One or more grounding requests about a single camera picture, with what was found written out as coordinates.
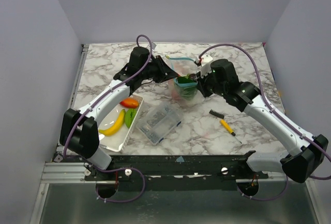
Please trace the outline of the clear zip top bag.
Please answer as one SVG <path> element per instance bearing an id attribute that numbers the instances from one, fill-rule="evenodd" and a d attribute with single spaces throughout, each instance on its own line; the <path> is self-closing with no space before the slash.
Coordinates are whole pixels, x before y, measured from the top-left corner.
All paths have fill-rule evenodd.
<path id="1" fill-rule="evenodd" d="M 166 62 L 178 77 L 168 82 L 172 98 L 183 107 L 192 107 L 203 101 L 198 91 L 197 73 L 198 67 L 195 60 L 189 57 L 165 56 Z"/>

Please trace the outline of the green leafy vegetable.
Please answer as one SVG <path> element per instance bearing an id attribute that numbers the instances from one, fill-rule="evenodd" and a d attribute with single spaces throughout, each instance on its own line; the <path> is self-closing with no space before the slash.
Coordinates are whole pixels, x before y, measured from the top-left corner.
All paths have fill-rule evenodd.
<path id="1" fill-rule="evenodd" d="M 178 77 L 174 80 L 174 86 L 179 94 L 179 97 L 186 100 L 191 100 L 197 93 L 197 82 L 188 77 Z"/>

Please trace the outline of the black avocado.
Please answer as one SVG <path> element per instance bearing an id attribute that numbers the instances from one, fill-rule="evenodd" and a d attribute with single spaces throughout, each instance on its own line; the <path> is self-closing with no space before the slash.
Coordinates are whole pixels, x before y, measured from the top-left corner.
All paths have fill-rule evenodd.
<path id="1" fill-rule="evenodd" d="M 197 75 L 195 73 L 192 73 L 192 74 L 189 74 L 188 75 L 188 78 L 189 79 L 192 79 L 192 80 L 196 80 L 197 79 Z"/>

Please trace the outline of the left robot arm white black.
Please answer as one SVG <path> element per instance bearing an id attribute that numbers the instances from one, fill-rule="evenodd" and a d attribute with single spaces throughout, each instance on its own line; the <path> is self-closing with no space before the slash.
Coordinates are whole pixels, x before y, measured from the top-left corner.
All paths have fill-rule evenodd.
<path id="1" fill-rule="evenodd" d="M 122 100 L 131 96 L 144 80 L 163 83 L 178 74 L 160 56 L 153 56 L 144 47 L 133 48 L 129 62 L 114 75 L 113 80 L 94 100 L 79 110 L 64 113 L 60 144 L 97 167 L 103 180 L 114 176 L 112 158 L 99 146 L 98 126 Z"/>

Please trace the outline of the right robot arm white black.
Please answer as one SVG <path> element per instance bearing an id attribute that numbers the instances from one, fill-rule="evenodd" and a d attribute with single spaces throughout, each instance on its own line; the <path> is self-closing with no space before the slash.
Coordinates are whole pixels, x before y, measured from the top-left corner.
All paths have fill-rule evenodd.
<path id="1" fill-rule="evenodd" d="M 258 87 L 238 79 L 233 63 L 227 59 L 202 59 L 197 74 L 198 90 L 204 97 L 219 95 L 226 103 L 259 122 L 285 147 L 284 153 L 254 152 L 238 165 L 238 173 L 250 178 L 256 172 L 285 173 L 303 183 L 323 162 L 328 140 L 300 128 L 271 104 Z"/>

